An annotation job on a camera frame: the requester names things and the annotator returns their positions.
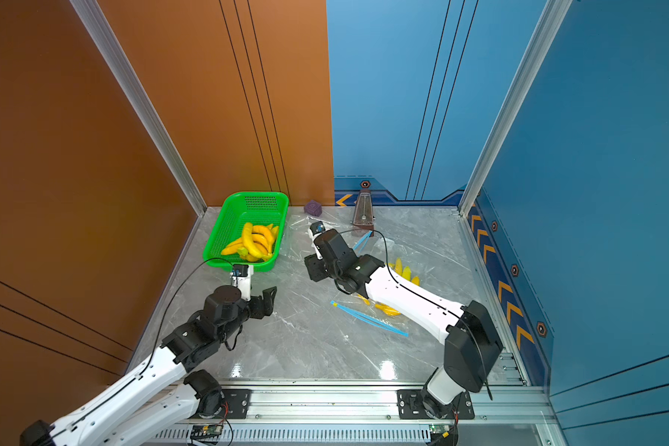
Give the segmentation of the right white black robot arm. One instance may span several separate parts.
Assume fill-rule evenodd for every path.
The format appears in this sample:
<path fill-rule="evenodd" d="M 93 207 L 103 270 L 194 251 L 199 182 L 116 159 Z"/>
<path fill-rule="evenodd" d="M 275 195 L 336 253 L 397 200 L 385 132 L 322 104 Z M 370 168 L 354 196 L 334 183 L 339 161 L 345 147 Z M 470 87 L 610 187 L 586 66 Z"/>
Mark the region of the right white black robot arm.
<path fill-rule="evenodd" d="M 339 292 L 360 295 L 393 308 L 444 347 L 442 366 L 427 379 L 416 399 L 432 418 L 454 418 L 466 393 L 488 388 L 488 376 L 504 344 L 487 308 L 439 297 L 409 282 L 386 262 L 359 256 L 335 229 L 321 221 L 308 229 L 314 253 L 305 258 L 314 282 L 334 281 Z"/>

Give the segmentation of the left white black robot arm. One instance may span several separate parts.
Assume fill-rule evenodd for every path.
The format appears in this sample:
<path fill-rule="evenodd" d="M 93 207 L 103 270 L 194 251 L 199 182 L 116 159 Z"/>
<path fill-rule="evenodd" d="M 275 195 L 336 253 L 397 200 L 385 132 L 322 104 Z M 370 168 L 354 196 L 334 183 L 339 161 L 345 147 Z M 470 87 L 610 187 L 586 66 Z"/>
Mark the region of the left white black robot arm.
<path fill-rule="evenodd" d="M 139 445 L 195 414 L 222 416 L 222 386 L 200 365 L 220 349 L 233 350 L 247 321 L 271 316 L 276 296 L 271 287 L 243 299 L 238 287 L 219 286 L 145 362 L 72 413 L 32 423 L 20 444 Z"/>

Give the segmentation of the yellow banana bunch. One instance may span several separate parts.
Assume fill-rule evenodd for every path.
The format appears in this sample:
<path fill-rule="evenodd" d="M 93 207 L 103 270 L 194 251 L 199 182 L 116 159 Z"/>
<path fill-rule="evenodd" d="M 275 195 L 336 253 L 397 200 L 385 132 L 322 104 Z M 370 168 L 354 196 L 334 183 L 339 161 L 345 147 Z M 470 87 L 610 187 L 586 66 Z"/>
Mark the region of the yellow banana bunch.
<path fill-rule="evenodd" d="M 397 258 L 394 264 L 388 263 L 388 267 L 390 267 L 390 269 L 393 269 L 405 281 L 420 286 L 420 278 L 418 276 L 413 276 L 411 268 L 403 265 L 403 262 L 401 261 L 400 258 Z M 386 316 L 395 317 L 401 315 L 401 312 L 398 312 L 397 310 L 395 310 L 395 308 L 389 307 L 376 301 L 371 301 L 370 299 L 367 299 L 360 294 L 357 294 L 357 297 L 368 307 L 378 308 L 384 314 L 386 314 Z"/>
<path fill-rule="evenodd" d="M 243 242 L 242 242 L 242 234 L 241 237 L 236 239 L 235 241 L 229 243 L 226 247 L 224 247 L 220 254 L 221 256 L 239 256 L 241 260 L 244 260 L 246 262 L 250 263 L 258 263 L 258 262 L 266 262 L 272 259 L 274 252 L 275 252 L 275 245 L 279 237 L 279 230 L 280 228 L 278 226 L 273 226 L 267 225 L 253 225 L 253 238 L 256 242 L 256 246 L 259 249 L 267 248 L 269 252 L 271 253 L 271 257 L 268 260 L 265 259 L 258 259 L 258 258 L 253 258 L 248 254 L 246 249 L 243 247 Z"/>

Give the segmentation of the clear zip-top bag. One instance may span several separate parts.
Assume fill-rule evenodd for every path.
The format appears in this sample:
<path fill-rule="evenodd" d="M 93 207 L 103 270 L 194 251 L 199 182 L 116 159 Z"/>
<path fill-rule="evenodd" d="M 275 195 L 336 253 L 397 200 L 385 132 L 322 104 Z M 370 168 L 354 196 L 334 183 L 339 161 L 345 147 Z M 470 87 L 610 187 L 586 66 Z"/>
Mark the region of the clear zip-top bag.
<path fill-rule="evenodd" d="M 310 226 L 317 221 L 321 221 L 327 230 L 337 230 L 357 254 L 362 254 L 374 244 L 375 234 L 369 230 L 356 229 L 351 224 L 351 219 L 348 213 L 337 213 L 334 208 L 325 209 L 319 217 L 308 214 L 288 216 L 279 262 L 304 268 L 304 257 L 314 253 Z"/>
<path fill-rule="evenodd" d="M 355 272 L 362 285 L 353 295 L 395 308 L 442 344 L 448 336 L 447 328 L 456 324 L 460 316 L 458 310 L 452 310 L 452 303 L 405 281 L 383 260 L 371 255 L 357 256 L 360 261 Z"/>

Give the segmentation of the single yellow banana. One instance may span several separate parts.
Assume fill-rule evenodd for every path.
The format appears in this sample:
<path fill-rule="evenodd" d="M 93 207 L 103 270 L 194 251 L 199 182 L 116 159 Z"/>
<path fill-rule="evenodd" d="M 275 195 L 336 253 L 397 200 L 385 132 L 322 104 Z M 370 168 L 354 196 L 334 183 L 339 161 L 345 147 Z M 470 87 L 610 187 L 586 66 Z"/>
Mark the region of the single yellow banana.
<path fill-rule="evenodd" d="M 253 238 L 253 225 L 251 223 L 246 223 L 245 226 L 243 226 L 242 242 L 243 247 L 253 258 L 268 260 L 271 257 L 271 253 L 267 248 L 259 249 L 256 246 L 256 242 Z"/>

